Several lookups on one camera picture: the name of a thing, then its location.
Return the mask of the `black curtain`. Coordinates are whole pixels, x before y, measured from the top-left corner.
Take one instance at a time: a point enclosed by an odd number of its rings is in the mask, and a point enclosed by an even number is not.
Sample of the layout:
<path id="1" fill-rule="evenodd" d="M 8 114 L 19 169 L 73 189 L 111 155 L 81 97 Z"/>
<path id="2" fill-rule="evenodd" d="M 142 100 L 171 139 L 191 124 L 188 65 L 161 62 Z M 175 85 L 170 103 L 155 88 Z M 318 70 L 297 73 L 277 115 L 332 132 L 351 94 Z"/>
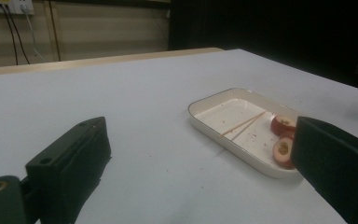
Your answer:
<path id="1" fill-rule="evenodd" d="M 358 0 L 172 0 L 169 49 L 244 49 L 358 88 Z"/>

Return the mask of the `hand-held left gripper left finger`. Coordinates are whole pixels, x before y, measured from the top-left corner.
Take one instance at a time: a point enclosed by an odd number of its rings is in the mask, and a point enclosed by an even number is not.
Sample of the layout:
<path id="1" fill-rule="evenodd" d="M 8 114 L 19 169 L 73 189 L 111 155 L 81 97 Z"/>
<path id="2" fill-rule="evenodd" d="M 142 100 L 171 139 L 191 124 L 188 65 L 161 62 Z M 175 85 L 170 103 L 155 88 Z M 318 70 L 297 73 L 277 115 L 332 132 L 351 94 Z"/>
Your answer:
<path id="1" fill-rule="evenodd" d="M 103 117 L 78 123 L 26 165 L 42 224 L 74 224 L 111 159 Z"/>

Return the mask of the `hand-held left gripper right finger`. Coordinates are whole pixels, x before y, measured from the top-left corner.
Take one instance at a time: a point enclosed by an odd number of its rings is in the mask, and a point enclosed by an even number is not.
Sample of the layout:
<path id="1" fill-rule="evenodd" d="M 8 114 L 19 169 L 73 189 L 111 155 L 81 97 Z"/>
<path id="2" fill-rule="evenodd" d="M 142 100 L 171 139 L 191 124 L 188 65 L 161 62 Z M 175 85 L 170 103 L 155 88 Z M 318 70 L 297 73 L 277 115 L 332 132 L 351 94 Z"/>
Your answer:
<path id="1" fill-rule="evenodd" d="M 358 224 L 358 138 L 317 119 L 297 119 L 292 163 L 348 224 Z"/>

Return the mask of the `small red ring object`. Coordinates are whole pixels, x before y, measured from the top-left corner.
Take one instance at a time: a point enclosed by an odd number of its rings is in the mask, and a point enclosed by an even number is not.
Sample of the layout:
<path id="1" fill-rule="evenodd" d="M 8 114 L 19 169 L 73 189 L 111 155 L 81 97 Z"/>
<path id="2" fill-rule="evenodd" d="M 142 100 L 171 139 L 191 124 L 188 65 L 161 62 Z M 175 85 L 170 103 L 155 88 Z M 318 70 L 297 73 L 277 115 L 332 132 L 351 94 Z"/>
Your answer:
<path id="1" fill-rule="evenodd" d="M 296 122 L 285 116 L 275 116 L 270 123 L 271 131 L 276 135 L 284 132 L 294 132 L 296 130 Z"/>

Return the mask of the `white rectangular tray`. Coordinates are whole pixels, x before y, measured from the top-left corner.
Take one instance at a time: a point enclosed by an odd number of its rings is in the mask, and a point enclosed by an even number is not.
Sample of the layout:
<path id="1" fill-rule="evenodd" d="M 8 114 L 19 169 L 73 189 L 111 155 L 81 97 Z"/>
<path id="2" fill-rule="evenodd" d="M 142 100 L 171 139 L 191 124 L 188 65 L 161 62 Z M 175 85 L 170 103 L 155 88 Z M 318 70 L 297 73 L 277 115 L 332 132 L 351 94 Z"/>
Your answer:
<path id="1" fill-rule="evenodd" d="M 270 129 L 270 123 L 277 115 L 295 120 L 300 113 L 244 89 L 229 89 L 198 100 L 187 108 L 191 124 L 217 144 L 254 167 L 258 172 L 274 177 L 286 178 L 298 174 L 296 169 L 286 169 L 273 159 L 273 145 L 279 136 Z M 219 137 L 220 133 L 267 111 L 250 128 L 231 141 L 237 130 Z"/>

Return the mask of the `wooden skewer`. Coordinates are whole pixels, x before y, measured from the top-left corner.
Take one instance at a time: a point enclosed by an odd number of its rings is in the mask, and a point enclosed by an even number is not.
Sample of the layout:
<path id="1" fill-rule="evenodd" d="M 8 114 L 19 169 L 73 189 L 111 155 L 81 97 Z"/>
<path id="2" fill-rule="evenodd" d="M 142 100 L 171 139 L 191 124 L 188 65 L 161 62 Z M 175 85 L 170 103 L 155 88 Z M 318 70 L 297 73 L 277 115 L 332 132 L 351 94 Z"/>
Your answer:
<path id="1" fill-rule="evenodd" d="M 234 135 L 232 138 L 230 138 L 231 141 L 234 141 L 237 137 L 239 137 L 242 133 L 244 133 L 248 128 L 250 128 L 258 119 L 254 119 L 253 121 L 250 121 L 249 124 L 247 124 L 241 131 L 239 131 L 236 135 Z"/>
<path id="2" fill-rule="evenodd" d="M 230 129 L 228 129 L 227 131 L 225 131 L 225 132 L 223 132 L 223 133 L 220 133 L 219 137 L 223 137 L 223 136 L 225 136 L 226 134 L 231 133 L 231 132 L 237 130 L 238 128 L 240 128 L 241 126 L 243 126 L 243 125 L 245 125 L 245 124 L 253 123 L 253 122 L 256 121 L 257 119 L 261 118 L 266 112 L 267 112 L 267 111 L 263 111 L 263 112 L 261 112 L 261 113 L 255 115 L 255 116 L 253 116 L 253 117 L 247 119 L 246 121 L 244 121 L 244 122 L 242 122 L 242 123 L 240 123 L 240 124 L 238 124 L 238 125 L 236 125 L 236 126 L 230 128 Z"/>

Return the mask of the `white wall socket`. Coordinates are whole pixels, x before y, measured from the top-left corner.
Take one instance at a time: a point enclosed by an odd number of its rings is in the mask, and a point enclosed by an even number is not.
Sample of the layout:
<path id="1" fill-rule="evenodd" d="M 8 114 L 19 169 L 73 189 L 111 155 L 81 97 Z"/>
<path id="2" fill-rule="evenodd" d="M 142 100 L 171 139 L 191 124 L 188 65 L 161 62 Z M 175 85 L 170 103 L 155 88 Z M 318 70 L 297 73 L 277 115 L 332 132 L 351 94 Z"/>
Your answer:
<path id="1" fill-rule="evenodd" d="M 0 0 L 0 14 L 34 15 L 32 0 Z"/>

